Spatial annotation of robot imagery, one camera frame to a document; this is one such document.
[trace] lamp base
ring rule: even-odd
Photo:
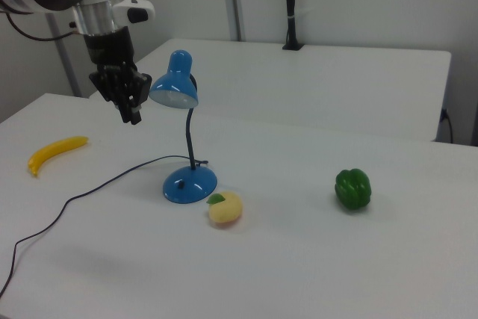
[[[174,203],[194,203],[209,196],[216,186],[217,177],[208,168],[182,167],[164,181],[163,194]]]

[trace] toy pepper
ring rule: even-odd
[[[335,193],[350,210],[365,207],[370,202],[372,188],[364,171],[354,168],[343,170],[335,178]]]

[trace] yellow banana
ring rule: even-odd
[[[74,136],[65,138],[63,140],[50,143],[48,146],[43,147],[36,151],[28,161],[28,169],[36,176],[40,166],[53,156],[59,155],[62,152],[70,151],[71,149],[77,149],[88,142],[88,137]]]

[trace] white tabletop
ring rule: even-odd
[[[174,39],[138,62],[139,70],[156,80],[177,49],[193,56],[202,114],[425,141],[436,137],[450,67],[448,52],[287,52],[280,44]]]
[[[111,103],[44,96],[0,124],[0,277],[16,240],[49,224],[66,199],[129,167],[187,153],[186,111],[144,108],[124,125]],[[193,143],[243,217],[214,228],[205,201],[176,205],[163,180],[186,161],[137,170],[73,202],[22,246],[0,300],[9,318],[475,318],[478,152],[195,114]],[[39,147],[90,144],[40,170]],[[345,212],[335,176],[370,177],[365,211]]]

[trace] black cable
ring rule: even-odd
[[[73,32],[71,31],[69,33],[60,35],[59,37],[32,37],[31,35],[28,35],[27,33],[25,33],[18,26],[16,26],[16,24],[13,22],[12,17],[10,16],[9,13],[7,13],[7,19],[8,19],[8,22],[13,26],[13,28],[16,31],[18,31],[21,35],[23,35],[24,37],[27,37],[28,39],[32,39],[32,40],[35,40],[35,41],[56,41],[56,40],[63,39],[65,37],[69,37],[70,35],[73,35]]]
[[[448,113],[445,114],[445,119],[448,121],[448,127],[450,128],[450,143],[453,143],[453,127],[451,126],[450,116]]]
[[[440,123],[448,121],[448,127],[450,128],[450,143],[453,143],[453,127],[451,126],[450,116],[448,115],[448,110],[446,108],[441,109],[440,113]]]
[[[89,194],[92,194],[93,192],[96,192],[97,190],[101,190],[104,186],[110,184],[111,182],[113,181],[116,181],[117,179],[119,179],[120,177],[123,177],[124,175],[127,175],[128,173],[130,173],[131,171],[134,171],[140,167],[143,167],[143,166],[146,166],[147,164],[152,164],[153,162],[156,162],[156,161],[160,161],[160,160],[164,160],[165,158],[185,158],[187,160],[189,160],[189,157],[187,156],[180,156],[180,155],[169,155],[169,156],[164,156],[164,157],[160,157],[160,158],[156,158],[155,160],[151,160],[151,161],[147,161],[143,164],[138,164],[137,166],[134,166],[132,168],[130,168],[129,170],[126,170],[125,172],[123,173],[120,173],[118,176],[106,181],[105,183],[103,183],[102,185],[98,186],[97,188],[94,188],[92,189],[91,191],[88,191],[88,192],[85,192],[83,194],[79,194],[77,196],[74,196],[70,199],[68,199],[65,204],[63,205],[63,208],[61,209],[60,211],[60,214],[55,218],[55,220],[53,222],[51,222],[45,229],[39,231],[38,233],[35,233],[34,235],[29,235],[28,237],[25,237],[21,240],[19,240],[18,242],[15,243],[15,247],[13,248],[13,258],[12,258],[12,265],[11,265],[11,268],[10,268],[10,274],[8,275],[8,279],[7,281],[5,282],[3,288],[1,289],[0,291],[0,299],[1,297],[3,296],[4,292],[7,290],[7,287],[8,285],[10,284],[10,280],[12,279],[12,276],[13,276],[13,270],[15,269],[15,257],[16,257],[16,247],[30,239],[30,238],[33,238],[33,237],[37,237],[38,235],[41,235],[42,233],[48,231],[50,228],[52,228],[56,222],[58,222],[58,220],[60,219],[61,215],[63,214],[63,212],[65,211],[65,208],[68,206],[68,204],[71,202],[71,201],[74,201],[75,199],[78,199],[78,198],[82,198],[82,197],[85,197],[85,196],[88,196]],[[208,162],[207,161],[196,161],[198,165],[201,165],[201,164],[207,164]]]

